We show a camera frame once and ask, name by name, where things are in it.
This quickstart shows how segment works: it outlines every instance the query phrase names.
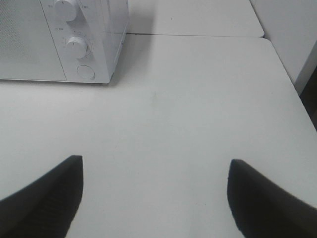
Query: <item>microwave button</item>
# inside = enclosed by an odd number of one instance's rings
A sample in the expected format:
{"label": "microwave button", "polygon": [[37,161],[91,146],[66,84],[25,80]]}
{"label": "microwave button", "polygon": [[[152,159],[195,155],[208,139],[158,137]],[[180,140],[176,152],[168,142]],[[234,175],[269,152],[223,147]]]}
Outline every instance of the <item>microwave button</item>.
{"label": "microwave button", "polygon": [[93,80],[95,79],[95,72],[92,68],[86,65],[81,65],[77,68],[78,75],[83,79]]}
{"label": "microwave button", "polygon": [[65,21],[73,21],[77,17],[80,7],[76,0],[57,0],[55,11]]}
{"label": "microwave button", "polygon": [[81,38],[74,36],[69,39],[66,50],[68,55],[75,59],[81,59],[86,56],[88,45],[86,41]]}

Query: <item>white microwave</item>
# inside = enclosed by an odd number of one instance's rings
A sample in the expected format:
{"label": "white microwave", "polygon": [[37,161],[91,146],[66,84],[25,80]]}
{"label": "white microwave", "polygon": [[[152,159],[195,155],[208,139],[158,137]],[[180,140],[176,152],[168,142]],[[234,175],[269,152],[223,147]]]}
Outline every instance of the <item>white microwave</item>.
{"label": "white microwave", "polygon": [[109,83],[127,0],[0,0],[0,79]]}

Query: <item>table surface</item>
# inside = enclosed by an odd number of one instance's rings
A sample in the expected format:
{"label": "table surface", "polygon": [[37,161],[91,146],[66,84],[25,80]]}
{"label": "table surface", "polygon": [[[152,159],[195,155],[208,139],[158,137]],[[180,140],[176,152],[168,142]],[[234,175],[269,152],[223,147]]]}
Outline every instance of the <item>table surface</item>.
{"label": "table surface", "polygon": [[242,238],[233,158],[317,207],[317,134],[265,39],[129,35],[110,85],[1,81],[0,116],[0,198],[84,156],[68,238]]}
{"label": "table surface", "polygon": [[129,0],[129,33],[262,37],[249,0]]}

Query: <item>white wall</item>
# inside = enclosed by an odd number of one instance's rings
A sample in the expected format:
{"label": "white wall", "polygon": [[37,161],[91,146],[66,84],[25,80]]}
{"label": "white wall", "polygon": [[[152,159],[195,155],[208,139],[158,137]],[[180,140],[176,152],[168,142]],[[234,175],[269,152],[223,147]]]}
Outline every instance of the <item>white wall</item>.
{"label": "white wall", "polygon": [[298,93],[317,65],[317,0],[250,0]]}

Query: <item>microwave dial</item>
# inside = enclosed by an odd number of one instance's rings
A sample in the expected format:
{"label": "microwave dial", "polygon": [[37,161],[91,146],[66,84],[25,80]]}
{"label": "microwave dial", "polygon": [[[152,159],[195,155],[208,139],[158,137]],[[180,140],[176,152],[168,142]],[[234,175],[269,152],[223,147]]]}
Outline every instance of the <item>microwave dial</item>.
{"label": "microwave dial", "polygon": [[76,0],[56,0],[55,12],[65,21],[73,21],[76,19],[80,7]]}
{"label": "microwave dial", "polygon": [[83,38],[74,36],[68,40],[66,50],[71,57],[81,59],[87,55],[88,45]]}

